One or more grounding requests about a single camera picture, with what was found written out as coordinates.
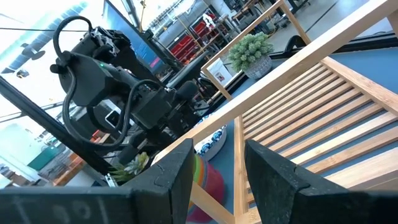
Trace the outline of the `blue screen monitor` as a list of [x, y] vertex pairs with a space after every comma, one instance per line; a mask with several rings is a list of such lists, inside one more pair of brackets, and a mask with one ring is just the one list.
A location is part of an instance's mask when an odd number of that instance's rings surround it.
[[117, 10], [110, 0], [104, 0], [103, 17], [108, 28], [121, 31], [131, 42], [137, 59], [152, 73], [164, 72], [168, 65], [159, 57], [156, 51], [144, 40], [139, 31]]

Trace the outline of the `red storage bin rack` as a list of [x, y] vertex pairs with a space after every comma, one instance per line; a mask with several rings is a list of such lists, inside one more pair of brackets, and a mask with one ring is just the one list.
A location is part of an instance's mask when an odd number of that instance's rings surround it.
[[167, 48], [176, 61], [185, 65], [202, 53], [214, 54], [231, 39], [233, 30], [228, 22], [227, 15], [216, 17], [211, 12], [205, 12], [191, 24], [179, 21], [183, 31]]

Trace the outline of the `green crate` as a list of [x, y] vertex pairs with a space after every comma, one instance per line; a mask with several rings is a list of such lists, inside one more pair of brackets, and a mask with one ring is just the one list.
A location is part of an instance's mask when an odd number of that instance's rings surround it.
[[27, 166], [36, 171], [40, 171], [60, 153], [61, 150], [59, 148], [44, 147], [42, 149], [42, 152], [37, 157], [35, 157], [30, 163], [28, 163]]

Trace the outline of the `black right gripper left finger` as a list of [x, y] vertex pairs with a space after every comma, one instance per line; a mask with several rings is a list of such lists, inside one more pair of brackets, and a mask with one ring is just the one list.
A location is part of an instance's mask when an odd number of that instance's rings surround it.
[[192, 139], [120, 187], [8, 187], [0, 224], [185, 224], [193, 182]]

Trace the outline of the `black diagonal frame strut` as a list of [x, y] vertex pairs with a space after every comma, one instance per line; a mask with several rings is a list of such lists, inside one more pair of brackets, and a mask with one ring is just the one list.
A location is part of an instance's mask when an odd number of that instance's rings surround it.
[[95, 171], [102, 175], [115, 171], [115, 168], [109, 162], [78, 142], [60, 122], [52, 118], [2, 76], [0, 76], [0, 94], [81, 157]]

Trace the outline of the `green plastic bowl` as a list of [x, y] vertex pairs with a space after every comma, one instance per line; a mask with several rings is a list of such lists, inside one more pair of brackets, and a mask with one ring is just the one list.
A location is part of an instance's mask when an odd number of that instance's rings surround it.
[[201, 182], [201, 157], [195, 154], [193, 181], [200, 185]]

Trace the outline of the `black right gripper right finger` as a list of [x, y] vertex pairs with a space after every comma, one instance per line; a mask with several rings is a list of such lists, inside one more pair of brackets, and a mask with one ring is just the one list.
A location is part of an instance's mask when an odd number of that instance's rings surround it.
[[398, 192], [348, 190], [252, 139], [244, 160], [262, 224], [398, 224]]

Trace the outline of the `pink plastic bowl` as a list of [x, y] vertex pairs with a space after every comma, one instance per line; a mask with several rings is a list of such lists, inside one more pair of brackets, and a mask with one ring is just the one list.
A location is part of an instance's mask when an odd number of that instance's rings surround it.
[[[221, 174], [211, 165], [206, 162], [207, 176], [205, 191], [210, 194], [217, 202], [224, 202], [224, 180]], [[212, 218], [207, 215], [202, 209], [197, 207], [193, 202], [189, 203], [187, 212], [187, 222], [206, 223], [210, 222]]]

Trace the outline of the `pale green plant grey pot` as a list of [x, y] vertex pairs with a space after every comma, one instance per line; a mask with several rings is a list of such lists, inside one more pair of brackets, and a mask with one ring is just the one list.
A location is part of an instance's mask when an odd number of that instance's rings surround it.
[[248, 78], [259, 80], [272, 69], [269, 54], [273, 51], [267, 34], [247, 34], [230, 48], [228, 59], [236, 72], [242, 71]]

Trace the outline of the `green succulent plant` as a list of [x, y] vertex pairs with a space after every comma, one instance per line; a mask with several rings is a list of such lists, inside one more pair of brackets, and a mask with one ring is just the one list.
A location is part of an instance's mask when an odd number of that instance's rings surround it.
[[116, 170], [110, 172], [110, 176], [117, 183], [126, 183], [139, 175], [149, 162], [149, 156], [146, 152], [142, 152], [126, 165], [117, 164]]

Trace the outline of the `blue white patterned bowl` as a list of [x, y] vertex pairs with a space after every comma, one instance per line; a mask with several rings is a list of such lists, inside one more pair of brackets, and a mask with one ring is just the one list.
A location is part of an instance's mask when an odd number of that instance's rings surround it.
[[226, 141], [226, 125], [218, 128], [215, 132], [195, 144], [195, 153], [202, 159], [210, 161], [224, 146]]

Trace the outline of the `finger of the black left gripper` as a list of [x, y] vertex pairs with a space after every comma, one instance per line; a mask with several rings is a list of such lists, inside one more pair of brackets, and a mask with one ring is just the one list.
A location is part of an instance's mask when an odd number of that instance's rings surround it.
[[198, 92], [198, 86], [193, 81], [185, 82], [176, 92], [177, 101], [191, 101]]
[[200, 117], [191, 110], [172, 110], [168, 116], [167, 126], [177, 136], [183, 136], [199, 122]]

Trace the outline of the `wooden workbench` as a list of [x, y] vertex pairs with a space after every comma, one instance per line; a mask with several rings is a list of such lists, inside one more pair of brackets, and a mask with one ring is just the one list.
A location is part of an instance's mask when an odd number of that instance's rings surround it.
[[[268, 7], [271, 7], [277, 0], [230, 0], [236, 14], [231, 18], [234, 22], [239, 22], [244, 16], [260, 16]], [[310, 4], [308, 0], [283, 0], [290, 11], [295, 14], [301, 7]]]

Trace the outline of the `wooden slatted shelf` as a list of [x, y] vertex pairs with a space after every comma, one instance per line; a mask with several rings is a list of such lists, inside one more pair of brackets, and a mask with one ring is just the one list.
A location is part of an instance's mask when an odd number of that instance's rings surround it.
[[233, 212], [196, 182], [190, 202], [218, 223], [262, 223], [244, 160], [249, 139], [348, 190], [398, 192], [398, 147], [365, 158], [398, 140], [398, 95], [331, 57], [383, 18], [398, 33], [398, 0], [369, 0], [186, 133], [199, 142], [235, 122]]

